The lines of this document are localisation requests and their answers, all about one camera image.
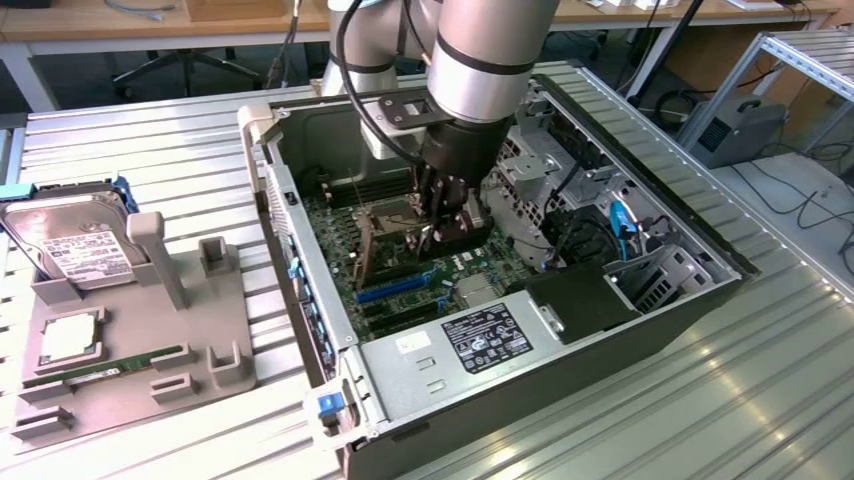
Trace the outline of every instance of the warning label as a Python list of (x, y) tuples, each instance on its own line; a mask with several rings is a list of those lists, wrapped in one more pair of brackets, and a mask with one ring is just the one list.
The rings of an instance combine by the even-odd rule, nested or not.
[(131, 273), (131, 262), (110, 231), (42, 240), (41, 247), (74, 283)]
[(503, 303), (441, 324), (468, 373), (533, 350)]

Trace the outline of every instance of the desk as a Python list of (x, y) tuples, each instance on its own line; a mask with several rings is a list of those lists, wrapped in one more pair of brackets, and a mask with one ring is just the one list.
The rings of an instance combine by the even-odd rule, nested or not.
[[(787, 237), (702, 173), (598, 79), (559, 62), (535, 71), (551, 75), (607, 122), (608, 132), (763, 277), (662, 353), (405, 480), (735, 478), (742, 473), (743, 478), (768, 478), (779, 472), (815, 478), (816, 472), (831, 477), (854, 471), (854, 310), (820, 282), (820, 267), (807, 257), (802, 263), (796, 245), (783, 248)], [(423, 76), (400, 79), (404, 86), (423, 82)], [(188, 237), (169, 241), (169, 251), (192, 248), (204, 235), (223, 235), (241, 247), (260, 385), (220, 402), (20, 456), (5, 450), (2, 433), (4, 478), (340, 478), (335, 455), (312, 444), (304, 421), (305, 374), (269, 257), (259, 245), (255, 210), (245, 208), (251, 195), (236, 125), (241, 105), (309, 96), (308, 87), (296, 87), (29, 116), (22, 181), (92, 177), (120, 165), (148, 179), (133, 190), (140, 206), (160, 210), (167, 231)], [(172, 168), (179, 165), (192, 173)], [(2, 248), (0, 254), (1, 429), (20, 375), (32, 266), (20, 252), (5, 256)]]
[[(814, 20), (820, 24), (835, 11), (827, 0), (807, 0)], [(161, 0), (139, 0), (139, 5), (160, 5)], [(101, 0), (54, 0), (44, 10), (9, 10), (0, 20), (0, 59), (24, 94), (33, 111), (57, 109), (56, 100), (32, 63), (36, 55), (100, 53), (135, 50), (171, 50), (223, 46), (268, 45), (284, 40), (289, 15), (277, 18), (189, 22), (185, 12), (164, 13), (164, 21), (117, 12)], [(647, 61), (638, 73), (632, 90), (648, 75), (663, 45), (672, 35), (679, 14), (686, 5), (656, 12), (652, 27), (664, 28)], [(726, 0), (706, 0), (692, 25), (774, 23), (786, 21), (788, 11), (744, 12)], [(295, 42), (328, 41), (329, 22), (325, 0), (304, 0)], [(651, 11), (619, 7), (599, 11), (578, 0), (563, 0), (558, 6), (552, 30), (614, 30), (643, 28)]]

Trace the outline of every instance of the aluminum profile table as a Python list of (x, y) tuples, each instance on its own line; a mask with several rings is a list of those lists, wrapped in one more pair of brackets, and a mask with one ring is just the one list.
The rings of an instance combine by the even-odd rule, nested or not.
[(854, 102), (854, 31), (815, 30), (760, 33), (747, 47), (718, 89), (718, 93), (698, 114), (691, 116), (679, 132), (679, 143), (686, 150), (691, 149), (706, 131), (720, 105), (735, 90), (744, 73), (752, 69), (756, 57), (762, 52), (771, 54), (780, 62), (799, 70), (847, 101), (827, 125), (815, 132), (807, 141), (806, 149), (815, 146), (850, 110), (851, 102)]
[[(563, 63), (537, 70), (763, 274), (660, 354), (404, 478), (850, 477), (854, 311), (844, 287), (587, 71)], [(261, 381), (243, 395), (22, 456), (2, 450), (1, 478), (340, 478), (335, 455), (312, 445), (303, 420), (305, 374), (249, 208), (235, 116), (247, 103), (311, 95), (296, 88), (30, 116), (22, 181), (88, 179), (119, 169), (132, 177), (141, 208), (164, 212), (169, 250), (204, 235), (240, 245)], [(10, 251), (0, 303), (5, 410), (28, 318), (28, 268)]]

